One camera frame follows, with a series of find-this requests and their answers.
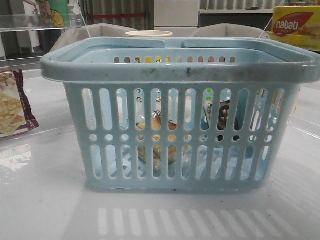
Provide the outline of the light blue plastic basket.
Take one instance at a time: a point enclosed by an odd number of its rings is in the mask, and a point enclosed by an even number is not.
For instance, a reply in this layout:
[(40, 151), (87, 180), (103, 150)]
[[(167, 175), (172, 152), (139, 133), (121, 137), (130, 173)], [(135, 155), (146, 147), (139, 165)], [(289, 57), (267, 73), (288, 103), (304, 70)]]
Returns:
[(46, 54), (41, 67), (64, 85), (87, 183), (98, 189), (258, 189), (300, 86), (320, 79), (319, 54), (241, 37), (93, 37)]

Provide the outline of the white cabinet in background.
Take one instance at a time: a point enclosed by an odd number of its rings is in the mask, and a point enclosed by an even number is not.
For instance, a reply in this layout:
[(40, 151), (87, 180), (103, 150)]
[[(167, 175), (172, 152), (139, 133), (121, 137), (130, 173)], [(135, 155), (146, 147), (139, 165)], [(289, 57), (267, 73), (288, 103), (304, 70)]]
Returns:
[(154, 27), (198, 27), (200, 0), (155, 0)]

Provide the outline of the beige right chair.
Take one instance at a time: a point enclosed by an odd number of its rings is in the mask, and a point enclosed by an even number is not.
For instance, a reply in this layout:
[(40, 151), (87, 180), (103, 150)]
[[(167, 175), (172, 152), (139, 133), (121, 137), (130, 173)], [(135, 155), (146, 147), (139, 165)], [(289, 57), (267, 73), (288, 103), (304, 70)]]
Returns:
[(266, 39), (269, 34), (256, 27), (231, 23), (220, 23), (198, 28), (191, 37), (247, 37)]

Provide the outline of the beige chair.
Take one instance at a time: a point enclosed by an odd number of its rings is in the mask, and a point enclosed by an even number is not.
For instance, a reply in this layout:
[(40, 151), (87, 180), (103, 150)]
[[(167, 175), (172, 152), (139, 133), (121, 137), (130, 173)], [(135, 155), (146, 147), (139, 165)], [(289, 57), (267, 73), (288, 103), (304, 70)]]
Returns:
[(68, 45), (95, 37), (126, 37), (127, 32), (136, 31), (135, 28), (98, 23), (76, 28), (68, 28), (53, 45), (50, 52), (61, 49)]
[(220, 23), (198, 28), (191, 37), (247, 37), (266, 39), (269, 34), (256, 27), (231, 23)]

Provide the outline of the beige left chair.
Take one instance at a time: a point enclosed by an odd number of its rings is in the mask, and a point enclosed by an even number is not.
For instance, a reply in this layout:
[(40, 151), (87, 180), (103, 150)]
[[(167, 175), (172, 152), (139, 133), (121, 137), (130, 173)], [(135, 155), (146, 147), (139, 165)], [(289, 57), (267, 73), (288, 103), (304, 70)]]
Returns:
[(61, 49), (68, 45), (95, 37), (126, 37), (127, 32), (136, 31), (135, 28), (98, 23), (76, 28), (68, 28), (53, 45), (50, 52)]

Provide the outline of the maroon cracker package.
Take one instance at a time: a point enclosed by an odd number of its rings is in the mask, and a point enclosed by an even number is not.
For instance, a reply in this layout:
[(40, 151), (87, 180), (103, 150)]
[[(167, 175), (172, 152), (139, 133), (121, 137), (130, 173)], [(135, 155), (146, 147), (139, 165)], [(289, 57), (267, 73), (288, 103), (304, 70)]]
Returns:
[(0, 73), (0, 138), (7, 139), (39, 127), (24, 91), (24, 76), (20, 70)]

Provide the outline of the green yellow cartoon box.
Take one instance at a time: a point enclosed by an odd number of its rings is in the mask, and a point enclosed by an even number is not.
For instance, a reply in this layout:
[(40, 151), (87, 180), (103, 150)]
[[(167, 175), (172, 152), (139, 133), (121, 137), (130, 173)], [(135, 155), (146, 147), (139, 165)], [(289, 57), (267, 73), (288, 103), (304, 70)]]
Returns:
[(41, 19), (46, 26), (69, 27), (68, 0), (37, 0)]

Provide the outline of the clear acrylic left shelf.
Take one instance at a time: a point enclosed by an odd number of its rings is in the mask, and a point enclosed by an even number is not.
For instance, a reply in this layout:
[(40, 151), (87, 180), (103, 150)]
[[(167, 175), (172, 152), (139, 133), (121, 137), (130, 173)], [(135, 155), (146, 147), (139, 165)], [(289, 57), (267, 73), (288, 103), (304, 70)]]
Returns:
[[(59, 31), (60, 33), (69, 30), (86, 27), (86, 23), (81, 13), (68, 15), (69, 24), (67, 26), (54, 26), (45, 24), (44, 17), (41, 15), (1, 15), (0, 33), (37, 33), (40, 36), (44, 31)], [(0, 69), (13, 70), (34, 70), (40, 69), (40, 60), (45, 53), (38, 50), (36, 53), (15, 53), (5, 55), (0, 58)]]

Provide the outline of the yellow nabati wafer box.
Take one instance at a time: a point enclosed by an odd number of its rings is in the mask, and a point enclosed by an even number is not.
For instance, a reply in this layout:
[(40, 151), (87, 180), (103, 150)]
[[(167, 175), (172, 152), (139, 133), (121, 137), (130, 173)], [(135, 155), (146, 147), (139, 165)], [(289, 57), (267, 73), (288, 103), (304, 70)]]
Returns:
[(274, 8), (270, 38), (288, 45), (320, 50), (320, 7), (277, 6)]

